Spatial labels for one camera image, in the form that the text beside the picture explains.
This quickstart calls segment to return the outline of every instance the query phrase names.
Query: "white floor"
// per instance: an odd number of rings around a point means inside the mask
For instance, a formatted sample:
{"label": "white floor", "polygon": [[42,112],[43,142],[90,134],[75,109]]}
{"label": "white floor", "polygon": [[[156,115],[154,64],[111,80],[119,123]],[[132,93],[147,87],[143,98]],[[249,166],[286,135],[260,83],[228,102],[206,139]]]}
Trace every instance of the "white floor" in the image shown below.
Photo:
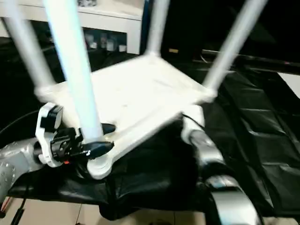
{"label": "white floor", "polygon": [[[1,225],[10,225],[22,199],[14,199],[7,215],[0,219]],[[25,212],[19,225],[204,225],[205,218],[200,212],[173,212],[140,210],[123,219],[108,221],[103,218],[98,206],[66,202],[43,202],[27,200]],[[266,218],[267,225],[297,225],[293,219]]]}

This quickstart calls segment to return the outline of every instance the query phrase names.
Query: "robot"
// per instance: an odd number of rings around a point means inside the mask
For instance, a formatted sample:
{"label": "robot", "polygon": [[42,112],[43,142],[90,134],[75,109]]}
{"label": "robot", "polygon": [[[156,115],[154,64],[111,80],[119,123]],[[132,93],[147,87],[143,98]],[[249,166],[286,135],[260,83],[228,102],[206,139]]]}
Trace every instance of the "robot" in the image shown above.
{"label": "robot", "polygon": [[[24,173],[37,171],[43,166],[91,160],[108,153],[113,142],[84,143],[80,129],[61,127],[63,108],[53,103],[45,104],[37,118],[36,137],[13,142],[0,150],[0,203],[16,180]],[[103,124],[104,133],[116,127]],[[191,105],[183,112],[182,140],[193,146],[207,187],[207,224],[260,225],[262,219],[229,172],[221,152],[204,131],[202,108]]]}

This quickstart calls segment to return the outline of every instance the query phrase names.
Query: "cable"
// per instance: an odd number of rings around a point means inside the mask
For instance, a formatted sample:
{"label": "cable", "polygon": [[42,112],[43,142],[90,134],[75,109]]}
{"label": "cable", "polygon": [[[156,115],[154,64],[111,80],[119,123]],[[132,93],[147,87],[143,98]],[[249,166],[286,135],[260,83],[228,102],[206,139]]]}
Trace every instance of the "cable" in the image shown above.
{"label": "cable", "polygon": [[8,203],[9,203],[10,199],[11,199],[11,197],[9,197],[9,198],[6,200],[6,202],[3,204],[2,209],[1,209],[1,212],[5,212],[5,209],[6,209],[7,205],[8,205]]}
{"label": "cable", "polygon": [[185,114],[182,114],[183,115],[183,117],[186,117],[186,118],[189,118],[190,120],[192,120],[195,124],[197,124],[199,127],[201,127],[202,128],[202,130],[204,130],[205,129],[205,127],[204,126],[202,126],[200,123],[198,123],[196,120],[194,120],[192,117],[190,117],[190,116],[188,116],[188,115],[185,115]]}
{"label": "cable", "polygon": [[39,110],[35,110],[35,111],[32,111],[32,112],[29,112],[21,117],[19,117],[18,119],[14,120],[13,122],[11,122],[10,124],[8,124],[6,127],[4,127],[1,131],[0,131],[0,135],[5,131],[7,130],[8,128],[10,128],[12,125],[14,125],[16,122],[18,122],[19,120],[23,119],[24,117],[26,116],[29,116],[31,114],[34,114],[34,113],[37,113]]}
{"label": "cable", "polygon": [[77,219],[76,219],[76,224],[75,225],[81,225],[81,223],[78,223],[78,218],[79,218],[79,214],[80,214],[80,211],[81,211],[81,207],[82,207],[83,205],[81,204],[80,205],[80,208],[79,208],[79,212],[78,212],[78,215],[77,215]]}
{"label": "cable", "polygon": [[205,63],[208,63],[208,62],[205,60],[205,58],[202,56],[202,54],[200,54],[200,57],[201,57],[201,59],[202,59]]}

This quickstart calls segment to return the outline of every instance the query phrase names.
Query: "black cloth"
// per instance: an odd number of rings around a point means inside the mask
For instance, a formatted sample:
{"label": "black cloth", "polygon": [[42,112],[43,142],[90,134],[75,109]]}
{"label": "black cloth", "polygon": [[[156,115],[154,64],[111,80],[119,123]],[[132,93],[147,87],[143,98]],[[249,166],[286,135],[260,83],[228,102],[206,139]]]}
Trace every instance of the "black cloth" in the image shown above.
{"label": "black cloth", "polygon": [[[34,136],[42,105],[14,47],[1,46],[0,147]],[[57,81],[63,76],[55,50],[44,54]],[[132,55],[89,52],[99,69]],[[206,64],[171,62],[198,82]],[[218,97],[204,104],[206,132],[222,151],[235,177],[264,216],[300,215],[299,99],[276,73],[237,69],[220,87]],[[8,128],[22,115],[33,112]],[[63,165],[23,175],[11,196],[97,204],[107,219],[121,218],[140,208],[205,211],[206,188],[190,146],[182,142],[182,121],[163,128],[115,162],[102,180],[83,179],[84,165]]]}

